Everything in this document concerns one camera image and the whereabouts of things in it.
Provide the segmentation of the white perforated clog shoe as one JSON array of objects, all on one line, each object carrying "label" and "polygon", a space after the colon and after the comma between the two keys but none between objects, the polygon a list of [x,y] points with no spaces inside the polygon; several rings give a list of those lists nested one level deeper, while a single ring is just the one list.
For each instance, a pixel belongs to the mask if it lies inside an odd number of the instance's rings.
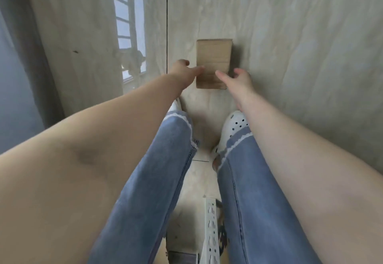
[{"label": "white perforated clog shoe", "polygon": [[166,116],[178,116],[178,115],[184,115],[184,111],[181,107],[180,99],[177,98],[173,101],[170,109],[168,110]]},{"label": "white perforated clog shoe", "polygon": [[220,152],[223,152],[227,148],[228,140],[241,131],[248,127],[248,121],[245,115],[241,111],[232,112],[225,120],[219,142],[216,147],[213,148],[211,156],[214,159]]}]

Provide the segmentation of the person's left hand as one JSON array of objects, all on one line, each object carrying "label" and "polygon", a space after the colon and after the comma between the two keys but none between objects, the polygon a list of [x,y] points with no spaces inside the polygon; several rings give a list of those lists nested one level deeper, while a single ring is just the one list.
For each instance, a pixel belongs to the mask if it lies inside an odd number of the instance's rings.
[{"label": "person's left hand", "polygon": [[188,60],[179,59],[173,63],[167,72],[167,75],[175,79],[180,92],[189,87],[197,77],[192,75],[190,68],[193,67],[189,67],[189,65],[190,62]]}]

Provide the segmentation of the person's right forearm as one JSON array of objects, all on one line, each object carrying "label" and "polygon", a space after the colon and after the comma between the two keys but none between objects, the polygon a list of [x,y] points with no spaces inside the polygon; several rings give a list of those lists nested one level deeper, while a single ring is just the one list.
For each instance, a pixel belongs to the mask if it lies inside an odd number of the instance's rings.
[{"label": "person's right forearm", "polygon": [[383,175],[258,94],[235,99],[322,262],[383,264]]}]

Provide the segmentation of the blue jeans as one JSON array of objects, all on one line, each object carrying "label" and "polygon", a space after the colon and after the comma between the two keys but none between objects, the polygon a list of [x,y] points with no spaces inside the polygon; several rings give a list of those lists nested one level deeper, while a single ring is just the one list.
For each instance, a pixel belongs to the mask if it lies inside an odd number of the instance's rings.
[{"label": "blue jeans", "polygon": [[[196,154],[189,116],[165,116],[113,207],[88,264],[152,264]],[[218,154],[231,264],[321,264],[249,127]]]}]

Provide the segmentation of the person's right hand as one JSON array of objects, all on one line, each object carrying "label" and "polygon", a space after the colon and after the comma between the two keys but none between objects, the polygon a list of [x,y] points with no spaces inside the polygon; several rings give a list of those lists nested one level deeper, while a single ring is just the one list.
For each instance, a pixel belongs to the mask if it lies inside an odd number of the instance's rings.
[{"label": "person's right hand", "polygon": [[248,95],[254,93],[253,82],[250,74],[242,68],[234,68],[232,74],[232,84],[226,85],[226,88],[234,100],[241,103]]}]

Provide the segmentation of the person's left forearm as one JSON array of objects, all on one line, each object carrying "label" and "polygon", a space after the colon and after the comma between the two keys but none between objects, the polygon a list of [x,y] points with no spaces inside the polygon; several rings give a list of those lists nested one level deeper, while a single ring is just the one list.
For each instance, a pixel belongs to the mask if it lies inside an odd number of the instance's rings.
[{"label": "person's left forearm", "polygon": [[161,76],[0,156],[0,264],[85,263],[185,83]]}]

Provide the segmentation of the white power strip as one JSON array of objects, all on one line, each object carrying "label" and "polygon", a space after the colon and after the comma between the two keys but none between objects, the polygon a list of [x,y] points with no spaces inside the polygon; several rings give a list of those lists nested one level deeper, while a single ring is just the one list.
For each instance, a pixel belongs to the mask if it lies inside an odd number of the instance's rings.
[{"label": "white power strip", "polygon": [[198,264],[221,264],[220,204],[215,198],[204,198],[204,242]]}]

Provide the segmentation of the brown wooden block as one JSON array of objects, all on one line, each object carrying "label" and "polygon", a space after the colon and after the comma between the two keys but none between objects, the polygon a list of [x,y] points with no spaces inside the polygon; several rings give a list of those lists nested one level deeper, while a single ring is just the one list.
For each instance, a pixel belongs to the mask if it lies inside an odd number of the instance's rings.
[{"label": "brown wooden block", "polygon": [[229,72],[232,39],[199,39],[196,41],[196,65],[204,72],[196,77],[197,89],[226,89],[215,72]]}]

